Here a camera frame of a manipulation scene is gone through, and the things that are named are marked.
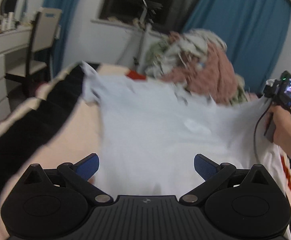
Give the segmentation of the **person's right hand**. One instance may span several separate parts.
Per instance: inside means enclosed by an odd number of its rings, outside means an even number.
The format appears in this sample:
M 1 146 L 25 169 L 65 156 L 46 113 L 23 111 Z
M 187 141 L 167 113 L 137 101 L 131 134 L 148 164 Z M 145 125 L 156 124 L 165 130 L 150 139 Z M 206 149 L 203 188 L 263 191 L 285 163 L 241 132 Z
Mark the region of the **person's right hand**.
M 272 105 L 270 113 L 276 126 L 273 142 L 291 158 L 291 114 L 281 106 Z

